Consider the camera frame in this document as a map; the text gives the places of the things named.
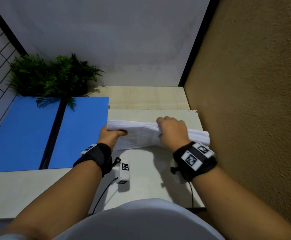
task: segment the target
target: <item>paper sheet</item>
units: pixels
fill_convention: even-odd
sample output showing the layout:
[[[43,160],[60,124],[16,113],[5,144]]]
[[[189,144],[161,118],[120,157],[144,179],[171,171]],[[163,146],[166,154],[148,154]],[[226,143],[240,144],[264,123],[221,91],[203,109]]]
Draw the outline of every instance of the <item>paper sheet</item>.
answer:
[[[110,120],[107,124],[109,130],[126,130],[127,136],[120,137],[115,149],[134,149],[148,146],[164,147],[159,139],[161,134],[157,123],[144,123],[136,121]],[[209,133],[201,130],[188,129],[191,141],[200,142],[206,146],[210,145]]]

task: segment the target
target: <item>left hand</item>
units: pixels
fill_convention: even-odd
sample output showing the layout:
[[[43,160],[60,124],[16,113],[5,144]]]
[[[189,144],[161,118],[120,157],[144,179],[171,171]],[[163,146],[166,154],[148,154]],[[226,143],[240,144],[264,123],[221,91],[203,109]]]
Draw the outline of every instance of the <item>left hand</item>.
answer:
[[[99,135],[99,140],[97,142],[98,143],[103,143],[108,145],[111,148],[111,151],[113,151],[113,148],[116,144],[116,142],[118,141],[118,138],[120,136],[126,136],[127,132],[123,131],[123,130],[107,130],[106,125],[102,127],[101,131],[100,131],[100,135]]]

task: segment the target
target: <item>hand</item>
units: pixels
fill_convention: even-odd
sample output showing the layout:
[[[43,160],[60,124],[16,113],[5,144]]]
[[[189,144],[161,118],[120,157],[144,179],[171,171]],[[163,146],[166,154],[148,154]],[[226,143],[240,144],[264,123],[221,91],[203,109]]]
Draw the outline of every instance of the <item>hand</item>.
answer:
[[[99,140],[97,141],[98,143],[103,143],[108,145],[111,148],[111,151],[113,151],[113,148],[116,144],[116,142],[118,141],[118,138],[120,136],[126,136],[127,132],[123,131],[123,130],[113,130],[113,131],[108,131],[106,128],[106,125],[102,127],[101,131],[100,131],[100,135],[99,135]]]
[[[172,152],[191,142],[183,120],[178,121],[175,118],[165,116],[164,118],[157,118],[157,123],[161,127],[161,143]]]

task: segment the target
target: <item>wrist tracker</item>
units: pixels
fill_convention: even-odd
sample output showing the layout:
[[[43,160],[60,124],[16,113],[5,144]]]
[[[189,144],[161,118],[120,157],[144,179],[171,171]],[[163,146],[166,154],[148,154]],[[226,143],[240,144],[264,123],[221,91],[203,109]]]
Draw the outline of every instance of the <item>wrist tracker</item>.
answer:
[[[106,144],[90,145],[81,152],[81,157],[73,164],[73,167],[87,160],[95,161],[102,171],[102,177],[112,169],[111,149]]]
[[[171,167],[171,173],[180,171],[186,181],[212,170],[217,161],[214,152],[199,142],[190,142],[173,153],[177,167]]]

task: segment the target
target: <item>forearm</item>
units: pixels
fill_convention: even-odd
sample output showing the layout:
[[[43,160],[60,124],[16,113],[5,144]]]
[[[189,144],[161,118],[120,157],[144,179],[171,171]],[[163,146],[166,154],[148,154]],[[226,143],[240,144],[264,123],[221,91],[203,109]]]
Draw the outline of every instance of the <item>forearm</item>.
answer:
[[[102,172],[92,160],[71,169],[31,202],[4,234],[52,239],[84,219],[100,184]]]
[[[291,225],[218,166],[192,183],[215,224],[230,240],[291,239]]]

